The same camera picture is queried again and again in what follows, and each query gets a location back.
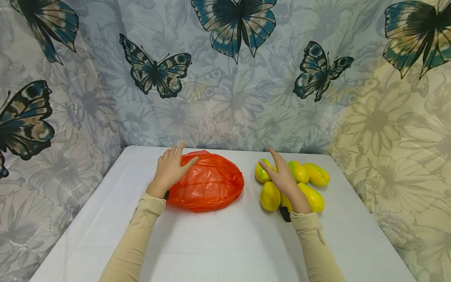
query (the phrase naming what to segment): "finger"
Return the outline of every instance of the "finger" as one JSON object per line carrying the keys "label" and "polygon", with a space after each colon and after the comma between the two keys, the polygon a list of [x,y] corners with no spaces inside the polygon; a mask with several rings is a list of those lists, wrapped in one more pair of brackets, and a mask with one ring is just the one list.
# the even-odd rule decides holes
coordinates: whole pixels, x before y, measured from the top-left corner
{"label": "finger", "polygon": [[185,147],[185,145],[186,145],[186,142],[183,142],[183,143],[180,145],[180,147],[177,149],[176,155],[177,155],[178,157],[181,157],[181,156],[182,156],[182,151],[183,151],[183,148]]}
{"label": "finger", "polygon": [[177,150],[177,145],[175,145],[174,147],[172,147],[169,151],[169,156],[175,156],[175,151]]}
{"label": "finger", "polygon": [[189,162],[187,162],[186,165],[182,167],[184,173],[186,173],[198,161],[198,159],[199,157],[194,157],[191,160],[189,160]]}
{"label": "finger", "polygon": [[284,158],[282,158],[282,156],[279,155],[278,152],[274,151],[271,147],[269,147],[269,152],[271,153],[272,158],[274,159],[274,162],[276,163],[277,167],[281,167],[283,164],[286,164]]}
{"label": "finger", "polygon": [[165,153],[163,154],[163,158],[167,158],[169,156],[169,151],[170,148],[165,151]]}
{"label": "finger", "polygon": [[273,178],[277,172],[274,172],[266,163],[263,161],[258,161],[258,163],[262,166],[262,169],[266,171],[266,173],[269,175],[270,178]]}

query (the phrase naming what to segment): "hand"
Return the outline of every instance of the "hand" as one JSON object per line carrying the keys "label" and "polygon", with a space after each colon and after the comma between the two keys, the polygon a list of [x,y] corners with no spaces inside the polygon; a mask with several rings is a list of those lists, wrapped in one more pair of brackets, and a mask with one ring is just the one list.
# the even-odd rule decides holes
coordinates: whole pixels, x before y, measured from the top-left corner
{"label": "hand", "polygon": [[295,213],[311,213],[312,209],[310,208],[307,197],[299,189],[296,180],[288,167],[288,163],[272,148],[269,148],[269,152],[276,163],[277,172],[273,171],[262,161],[258,161],[258,163],[262,166],[264,171],[268,173],[277,189],[288,198]]}
{"label": "hand", "polygon": [[182,176],[197,162],[199,157],[192,158],[184,166],[180,165],[182,160],[182,151],[185,146],[183,142],[179,147],[174,146],[167,149],[158,159],[155,176],[147,187],[146,193],[156,197],[164,198],[169,188],[177,183]]}

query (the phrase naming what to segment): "blue butterfly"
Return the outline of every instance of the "blue butterfly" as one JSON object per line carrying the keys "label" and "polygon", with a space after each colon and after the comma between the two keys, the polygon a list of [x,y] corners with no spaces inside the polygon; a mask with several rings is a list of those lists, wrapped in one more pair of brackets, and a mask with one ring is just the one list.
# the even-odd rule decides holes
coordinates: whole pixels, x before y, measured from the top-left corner
{"label": "blue butterfly", "polygon": [[44,121],[52,114],[45,80],[36,80],[17,92],[11,101],[2,106],[0,114],[0,178],[9,175],[2,152],[29,160],[50,147],[55,135],[53,127]]}
{"label": "blue butterfly", "polygon": [[132,65],[130,74],[136,86],[146,95],[152,86],[156,86],[161,98],[177,97],[177,93],[182,90],[179,79],[186,77],[188,66],[191,64],[191,55],[181,53],[158,63],[150,59],[150,56],[128,40],[124,34],[120,34],[119,37],[125,51],[125,59]]}
{"label": "blue butterfly", "polygon": [[212,47],[238,64],[241,38],[255,57],[276,27],[276,18],[270,10],[276,0],[191,0],[200,23],[211,31]]}
{"label": "blue butterfly", "polygon": [[305,99],[316,91],[315,102],[318,102],[324,91],[329,88],[331,80],[337,79],[345,69],[351,66],[353,61],[354,59],[351,57],[343,57],[335,60],[329,66],[321,46],[310,41],[304,49],[304,59],[300,66],[303,73],[296,79],[293,92],[301,99]]}
{"label": "blue butterfly", "polygon": [[419,1],[404,1],[385,10],[385,36],[391,41],[384,58],[401,73],[401,79],[423,53],[420,79],[430,69],[451,60],[451,1],[437,14]]}
{"label": "blue butterfly", "polygon": [[50,37],[75,52],[78,16],[66,3],[58,0],[10,0],[10,3],[27,20],[49,62],[63,64]]}

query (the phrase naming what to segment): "floral backdrop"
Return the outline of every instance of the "floral backdrop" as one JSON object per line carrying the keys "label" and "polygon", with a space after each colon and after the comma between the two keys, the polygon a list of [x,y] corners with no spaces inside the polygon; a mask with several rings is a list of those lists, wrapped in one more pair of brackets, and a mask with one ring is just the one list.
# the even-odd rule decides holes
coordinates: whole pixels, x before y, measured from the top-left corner
{"label": "floral backdrop", "polygon": [[419,282],[451,281],[448,0],[0,0],[0,281],[127,145],[330,154]]}

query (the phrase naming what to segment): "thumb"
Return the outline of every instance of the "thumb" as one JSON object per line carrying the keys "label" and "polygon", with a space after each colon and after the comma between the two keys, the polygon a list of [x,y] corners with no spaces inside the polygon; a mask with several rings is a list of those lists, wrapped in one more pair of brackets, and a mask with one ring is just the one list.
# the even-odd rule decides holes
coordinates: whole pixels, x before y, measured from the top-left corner
{"label": "thumb", "polygon": [[191,160],[189,160],[184,166],[182,166],[183,172],[186,173],[188,169],[190,169],[198,161],[198,159],[199,157],[194,157]]}
{"label": "thumb", "polygon": [[258,161],[258,163],[262,166],[262,169],[266,171],[266,173],[269,175],[270,178],[273,178],[273,176],[276,174],[266,163],[262,161]]}

